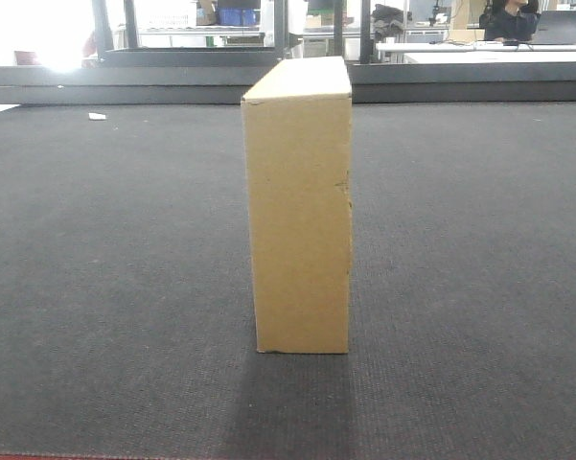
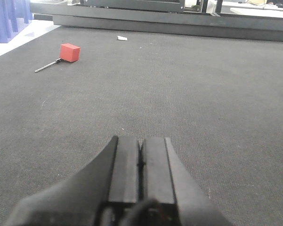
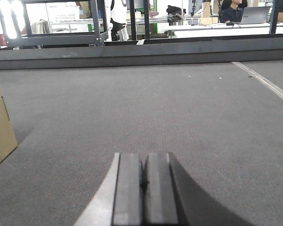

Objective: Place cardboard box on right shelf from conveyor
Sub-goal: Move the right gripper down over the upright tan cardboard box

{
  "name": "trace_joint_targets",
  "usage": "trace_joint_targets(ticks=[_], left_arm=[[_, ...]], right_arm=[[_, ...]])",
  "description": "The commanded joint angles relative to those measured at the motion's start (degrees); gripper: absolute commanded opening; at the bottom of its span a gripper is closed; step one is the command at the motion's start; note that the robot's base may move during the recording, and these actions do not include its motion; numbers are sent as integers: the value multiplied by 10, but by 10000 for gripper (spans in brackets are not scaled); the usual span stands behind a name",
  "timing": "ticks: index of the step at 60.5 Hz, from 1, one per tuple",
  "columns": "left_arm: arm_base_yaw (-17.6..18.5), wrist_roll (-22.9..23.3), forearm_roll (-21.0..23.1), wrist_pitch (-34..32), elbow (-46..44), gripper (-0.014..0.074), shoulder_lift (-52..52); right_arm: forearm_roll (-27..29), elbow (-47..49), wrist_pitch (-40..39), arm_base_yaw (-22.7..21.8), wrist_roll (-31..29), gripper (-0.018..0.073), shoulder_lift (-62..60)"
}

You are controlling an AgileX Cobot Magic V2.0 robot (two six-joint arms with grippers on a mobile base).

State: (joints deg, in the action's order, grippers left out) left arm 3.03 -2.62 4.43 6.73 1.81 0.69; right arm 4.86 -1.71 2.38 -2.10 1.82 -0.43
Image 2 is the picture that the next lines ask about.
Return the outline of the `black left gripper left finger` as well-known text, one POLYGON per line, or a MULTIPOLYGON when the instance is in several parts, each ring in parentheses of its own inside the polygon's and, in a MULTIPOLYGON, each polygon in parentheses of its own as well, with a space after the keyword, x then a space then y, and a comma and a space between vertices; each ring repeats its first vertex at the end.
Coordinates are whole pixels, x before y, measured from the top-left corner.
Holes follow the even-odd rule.
POLYGON ((96 226, 105 213, 122 212, 139 200, 137 138, 113 136, 85 167, 23 198, 7 226, 96 226))

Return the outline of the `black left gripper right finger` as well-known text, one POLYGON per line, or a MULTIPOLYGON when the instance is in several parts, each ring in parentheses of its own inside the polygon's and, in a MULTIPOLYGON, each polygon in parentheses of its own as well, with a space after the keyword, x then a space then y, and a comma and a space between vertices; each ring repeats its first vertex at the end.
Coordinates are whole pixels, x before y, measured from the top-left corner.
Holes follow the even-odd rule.
POLYGON ((155 198, 180 226, 231 226, 212 204, 177 156, 170 138, 143 143, 144 197, 155 198))

